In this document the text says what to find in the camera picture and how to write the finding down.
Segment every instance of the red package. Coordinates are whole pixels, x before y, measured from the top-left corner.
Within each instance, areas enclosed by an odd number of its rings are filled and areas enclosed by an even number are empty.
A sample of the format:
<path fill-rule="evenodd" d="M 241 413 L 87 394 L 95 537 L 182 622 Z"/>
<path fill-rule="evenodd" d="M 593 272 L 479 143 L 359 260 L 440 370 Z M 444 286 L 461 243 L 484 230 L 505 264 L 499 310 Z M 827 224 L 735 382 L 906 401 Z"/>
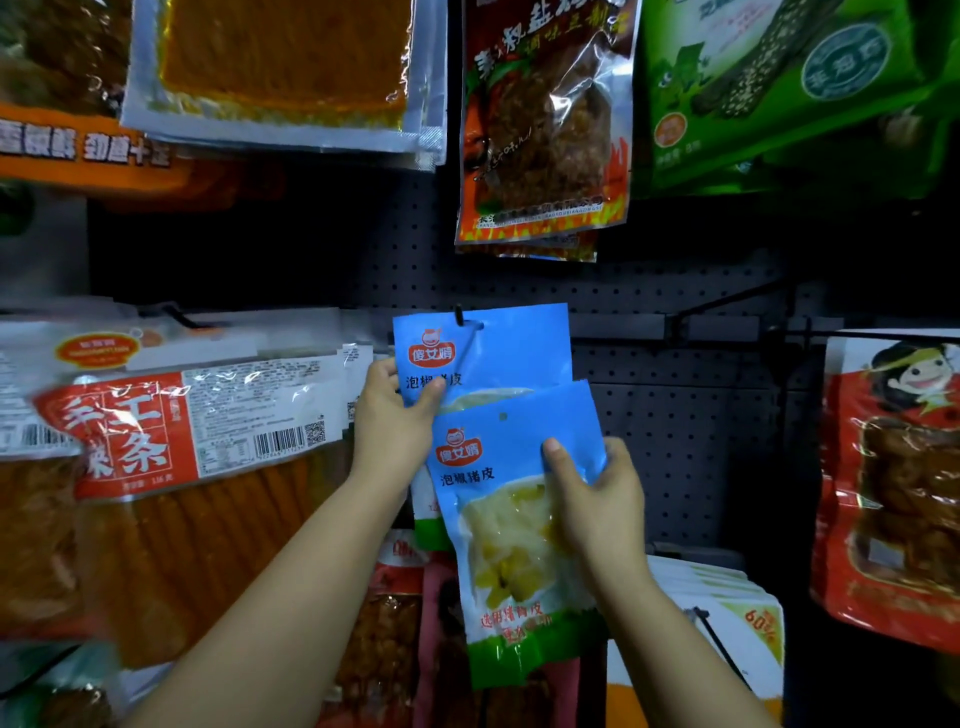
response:
<path fill-rule="evenodd" d="M 952 345 L 834 338 L 811 591 L 832 615 L 960 652 L 960 377 Z"/>
<path fill-rule="evenodd" d="M 423 573 L 414 728 L 574 728 L 579 659 L 544 665 L 521 687 L 473 691 L 456 566 L 447 554 L 433 558 Z"/>
<path fill-rule="evenodd" d="M 318 728 L 409 728 L 426 559 L 414 532 L 391 530 L 324 701 Z"/>

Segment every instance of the person's right hand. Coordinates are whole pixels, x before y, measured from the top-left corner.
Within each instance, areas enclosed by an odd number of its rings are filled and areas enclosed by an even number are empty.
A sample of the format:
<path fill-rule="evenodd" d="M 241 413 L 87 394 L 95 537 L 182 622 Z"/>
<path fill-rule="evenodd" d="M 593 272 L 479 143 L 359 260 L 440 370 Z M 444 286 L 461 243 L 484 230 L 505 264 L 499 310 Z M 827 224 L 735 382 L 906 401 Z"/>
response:
<path fill-rule="evenodd" d="M 643 537 L 643 488 L 630 452 L 618 437 L 604 438 L 607 468 L 588 486 L 570 455 L 555 439 L 543 443 L 543 455 L 556 476 L 564 533 L 577 550 L 595 586 L 646 573 Z"/>

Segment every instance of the person's left hand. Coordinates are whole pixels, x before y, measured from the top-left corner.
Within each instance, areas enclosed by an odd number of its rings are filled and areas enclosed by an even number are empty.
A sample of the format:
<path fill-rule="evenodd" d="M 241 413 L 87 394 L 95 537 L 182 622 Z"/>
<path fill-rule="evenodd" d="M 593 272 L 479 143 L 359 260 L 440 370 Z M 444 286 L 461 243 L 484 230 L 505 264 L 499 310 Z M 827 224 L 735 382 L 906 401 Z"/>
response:
<path fill-rule="evenodd" d="M 374 361 L 357 402 L 350 480 L 388 494 L 401 493 L 424 462 L 433 442 L 433 418 L 446 380 L 435 376 L 412 407 L 396 392 L 396 361 Z"/>

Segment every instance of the forearm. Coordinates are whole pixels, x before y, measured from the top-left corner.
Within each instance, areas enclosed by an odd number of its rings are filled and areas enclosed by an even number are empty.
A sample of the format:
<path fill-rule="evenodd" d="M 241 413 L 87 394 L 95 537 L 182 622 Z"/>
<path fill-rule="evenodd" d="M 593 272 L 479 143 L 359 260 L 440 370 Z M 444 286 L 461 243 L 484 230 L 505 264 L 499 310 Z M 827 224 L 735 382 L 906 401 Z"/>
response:
<path fill-rule="evenodd" d="M 185 655 L 128 728 L 312 728 L 402 497 L 353 476 Z"/>
<path fill-rule="evenodd" d="M 653 728 L 777 725 L 645 568 L 604 581 L 600 608 Z"/>

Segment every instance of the cartoon character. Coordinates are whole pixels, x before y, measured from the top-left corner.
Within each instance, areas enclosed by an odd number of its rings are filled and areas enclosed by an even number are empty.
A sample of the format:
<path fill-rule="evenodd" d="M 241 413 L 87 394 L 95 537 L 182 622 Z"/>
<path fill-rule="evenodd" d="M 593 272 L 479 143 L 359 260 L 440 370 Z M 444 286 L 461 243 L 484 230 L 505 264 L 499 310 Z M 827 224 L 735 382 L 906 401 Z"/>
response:
<path fill-rule="evenodd" d="M 462 427 L 452 427 L 446 431 L 446 443 L 456 448 L 464 443 L 464 429 Z"/>
<path fill-rule="evenodd" d="M 685 45 L 677 51 L 677 60 L 673 65 L 666 59 L 660 59 L 651 68 L 651 76 L 668 109 L 676 109 L 681 97 L 694 85 L 702 86 L 709 80 L 703 74 L 703 69 L 709 63 L 709 59 L 700 58 L 703 50 L 704 43 Z"/>
<path fill-rule="evenodd" d="M 429 349 L 433 349 L 435 346 L 440 344 L 440 332 L 439 328 L 428 328 L 423 332 L 423 336 L 420 340 L 423 342 L 423 345 Z"/>
<path fill-rule="evenodd" d="M 953 367 L 944 344 L 900 341 L 874 356 L 867 370 L 872 391 L 888 412 L 923 406 L 921 415 L 951 406 Z"/>

